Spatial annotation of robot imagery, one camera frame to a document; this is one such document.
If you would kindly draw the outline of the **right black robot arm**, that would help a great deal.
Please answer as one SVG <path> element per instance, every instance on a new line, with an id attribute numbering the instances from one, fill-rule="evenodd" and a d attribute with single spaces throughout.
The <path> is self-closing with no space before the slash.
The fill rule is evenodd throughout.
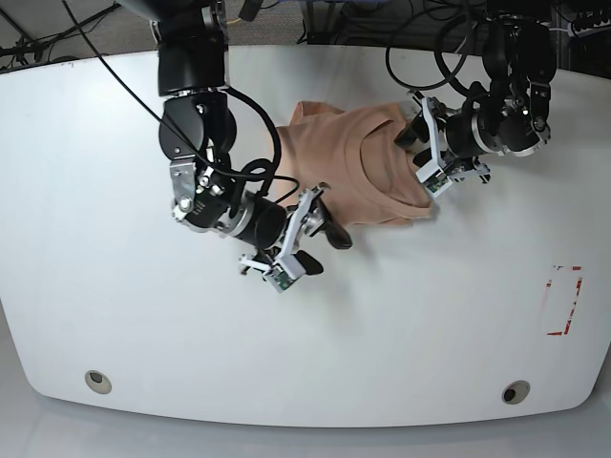
<path id="1" fill-rule="evenodd" d="M 228 21 L 222 1 L 124 1 L 149 21 L 158 49 L 158 93 L 164 98 L 159 144 L 170 161 L 173 216 L 197 232 L 238 239 L 255 250 L 241 270 L 296 281 L 319 275 L 322 265 L 299 247 L 303 236 L 324 233 L 329 244 L 349 249 L 348 232 L 322 202 L 324 184 L 304 189 L 284 208 L 268 199 L 282 158 L 278 132 L 266 111 L 228 81 Z M 270 133 L 273 156 L 231 164 L 237 124 L 228 100 L 253 109 Z"/>

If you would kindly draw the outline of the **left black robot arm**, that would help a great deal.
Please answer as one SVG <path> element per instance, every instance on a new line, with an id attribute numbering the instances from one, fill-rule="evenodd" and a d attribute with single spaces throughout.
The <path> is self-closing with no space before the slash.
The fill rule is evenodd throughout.
<path id="1" fill-rule="evenodd" d="M 417 179 L 435 197 L 467 177 L 491 179 L 485 155 L 527 156 L 551 137 L 551 82 L 557 70 L 547 1 L 488 1 L 484 11 L 464 4 L 435 37 L 433 56 L 441 81 L 409 90 L 420 112 L 396 139 L 425 145 L 414 162 Z M 489 86 L 464 86 L 457 76 L 488 28 L 481 54 Z"/>

